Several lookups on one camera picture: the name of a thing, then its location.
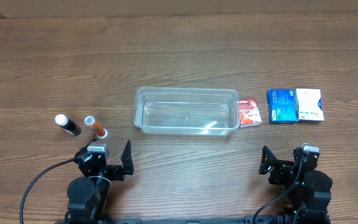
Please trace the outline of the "blue VapoDrops box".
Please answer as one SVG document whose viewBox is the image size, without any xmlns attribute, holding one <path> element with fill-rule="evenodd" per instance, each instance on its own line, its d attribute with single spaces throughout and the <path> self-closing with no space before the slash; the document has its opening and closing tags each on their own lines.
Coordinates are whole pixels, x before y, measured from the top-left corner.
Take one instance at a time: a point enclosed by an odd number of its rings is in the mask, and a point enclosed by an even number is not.
<svg viewBox="0 0 358 224">
<path fill-rule="evenodd" d="M 296 123 L 298 121 L 294 90 L 268 89 L 267 103 L 270 124 Z"/>
</svg>

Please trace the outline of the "white medicine box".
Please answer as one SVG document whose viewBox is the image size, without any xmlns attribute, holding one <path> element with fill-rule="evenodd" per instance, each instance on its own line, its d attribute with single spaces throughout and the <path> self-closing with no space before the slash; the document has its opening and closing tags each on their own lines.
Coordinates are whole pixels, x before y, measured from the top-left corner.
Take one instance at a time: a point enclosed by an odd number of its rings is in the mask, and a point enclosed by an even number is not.
<svg viewBox="0 0 358 224">
<path fill-rule="evenodd" d="M 298 114 L 298 121 L 324 121 L 321 90 L 310 88 L 297 88 L 295 92 L 296 112 Z"/>
</svg>

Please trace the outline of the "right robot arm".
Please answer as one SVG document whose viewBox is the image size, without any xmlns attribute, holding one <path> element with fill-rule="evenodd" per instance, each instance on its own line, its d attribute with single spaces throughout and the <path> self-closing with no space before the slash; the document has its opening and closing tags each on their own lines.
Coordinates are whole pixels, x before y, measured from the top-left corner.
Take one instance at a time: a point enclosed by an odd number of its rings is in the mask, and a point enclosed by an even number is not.
<svg viewBox="0 0 358 224">
<path fill-rule="evenodd" d="M 268 182 L 281 185 L 284 193 L 260 207 L 252 217 L 256 223 L 259 213 L 285 198 L 289 204 L 273 217 L 272 223 L 330 223 L 328 205 L 331 201 L 332 178 L 316 170 L 319 148 L 308 143 L 294 148 L 294 161 L 277 159 L 267 147 L 262 148 L 259 174 L 269 174 Z"/>
</svg>

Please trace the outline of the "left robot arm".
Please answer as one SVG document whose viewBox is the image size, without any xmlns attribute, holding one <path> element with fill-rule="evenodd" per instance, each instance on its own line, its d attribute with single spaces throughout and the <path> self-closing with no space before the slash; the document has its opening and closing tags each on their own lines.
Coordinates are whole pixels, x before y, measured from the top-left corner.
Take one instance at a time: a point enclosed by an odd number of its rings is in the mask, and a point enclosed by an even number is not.
<svg viewBox="0 0 358 224">
<path fill-rule="evenodd" d="M 92 139 L 74 156 L 83 177 L 73 180 L 67 188 L 68 212 L 66 223 L 112 223 L 104 213 L 108 192 L 114 181 L 123 181 L 134 173 L 131 142 L 121 155 L 121 165 L 107 164 L 108 145 Z"/>
</svg>

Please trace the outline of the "clear plastic container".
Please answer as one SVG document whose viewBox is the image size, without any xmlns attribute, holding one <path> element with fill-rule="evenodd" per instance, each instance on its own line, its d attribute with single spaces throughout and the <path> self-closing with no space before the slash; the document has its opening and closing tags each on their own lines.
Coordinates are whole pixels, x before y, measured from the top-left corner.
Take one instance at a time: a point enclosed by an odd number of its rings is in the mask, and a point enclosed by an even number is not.
<svg viewBox="0 0 358 224">
<path fill-rule="evenodd" d="M 225 136 L 237 130 L 236 90 L 140 87 L 134 126 L 147 134 Z"/>
</svg>

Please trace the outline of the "orange vitamin tube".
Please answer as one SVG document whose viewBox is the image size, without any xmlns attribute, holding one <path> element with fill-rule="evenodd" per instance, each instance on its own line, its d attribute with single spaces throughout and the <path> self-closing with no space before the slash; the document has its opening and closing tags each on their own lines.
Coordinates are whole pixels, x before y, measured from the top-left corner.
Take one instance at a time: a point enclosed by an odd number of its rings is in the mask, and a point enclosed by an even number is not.
<svg viewBox="0 0 358 224">
<path fill-rule="evenodd" d="M 92 130 L 92 132 L 95 133 L 99 139 L 104 139 L 107 137 L 108 131 L 99 124 L 94 116 L 87 116 L 84 120 L 84 123 Z"/>
</svg>

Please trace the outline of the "red Panadol box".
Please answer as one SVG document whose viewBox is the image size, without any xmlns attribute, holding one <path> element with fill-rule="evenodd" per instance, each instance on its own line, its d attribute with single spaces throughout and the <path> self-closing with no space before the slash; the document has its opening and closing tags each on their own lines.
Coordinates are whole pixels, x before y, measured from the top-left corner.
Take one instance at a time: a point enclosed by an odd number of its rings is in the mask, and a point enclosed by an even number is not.
<svg viewBox="0 0 358 224">
<path fill-rule="evenodd" d="M 239 101 L 240 128 L 259 126 L 262 123 L 256 98 L 246 98 Z"/>
</svg>

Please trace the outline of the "dark bottle white cap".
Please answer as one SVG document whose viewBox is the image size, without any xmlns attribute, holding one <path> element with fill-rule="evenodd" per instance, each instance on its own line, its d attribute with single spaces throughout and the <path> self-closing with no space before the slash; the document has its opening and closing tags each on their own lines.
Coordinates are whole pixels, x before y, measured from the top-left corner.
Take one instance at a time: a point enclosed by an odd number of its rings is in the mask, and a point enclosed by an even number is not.
<svg viewBox="0 0 358 224">
<path fill-rule="evenodd" d="M 55 123 L 64 129 L 68 134 L 73 136 L 79 136 L 81 134 L 81 128 L 72 120 L 68 119 L 64 114 L 56 115 Z"/>
</svg>

